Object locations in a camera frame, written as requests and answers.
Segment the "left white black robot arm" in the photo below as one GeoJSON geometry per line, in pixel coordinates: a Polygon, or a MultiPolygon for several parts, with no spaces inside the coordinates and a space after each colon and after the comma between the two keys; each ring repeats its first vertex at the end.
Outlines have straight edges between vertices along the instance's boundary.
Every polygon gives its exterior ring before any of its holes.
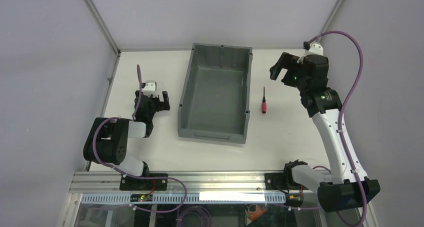
{"type": "Polygon", "coordinates": [[[162,92],[160,99],[158,95],[137,90],[134,99],[135,115],[132,119],[95,118],[83,147],[84,159],[110,167],[125,177],[149,178],[148,164],[128,153],[128,141],[150,137],[154,129],[155,114],[170,109],[167,91],[162,92]]]}

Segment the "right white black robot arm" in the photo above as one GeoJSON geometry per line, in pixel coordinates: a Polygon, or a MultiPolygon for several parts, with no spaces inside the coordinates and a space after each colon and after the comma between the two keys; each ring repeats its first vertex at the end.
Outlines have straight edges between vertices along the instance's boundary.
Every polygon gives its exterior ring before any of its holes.
{"type": "Polygon", "coordinates": [[[304,161],[290,161],[284,166],[284,185],[302,185],[311,190],[328,213],[368,204],[381,186],[378,180],[369,179],[355,154],[344,120],[339,120],[342,103],[338,93],[327,86],[328,58],[310,54],[301,60],[283,52],[269,69],[270,79],[276,80],[283,69],[287,71],[281,81],[299,90],[301,104],[321,136],[330,164],[330,175],[325,175],[304,161]]]}

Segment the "red handled black screwdriver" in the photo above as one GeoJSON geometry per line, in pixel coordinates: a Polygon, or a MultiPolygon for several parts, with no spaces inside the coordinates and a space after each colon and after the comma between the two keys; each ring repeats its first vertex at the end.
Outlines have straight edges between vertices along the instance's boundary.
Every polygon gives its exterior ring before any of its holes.
{"type": "Polygon", "coordinates": [[[262,95],[262,103],[261,103],[261,112],[262,114],[267,113],[267,102],[266,102],[266,95],[265,95],[265,87],[263,87],[263,95],[262,95]]]}

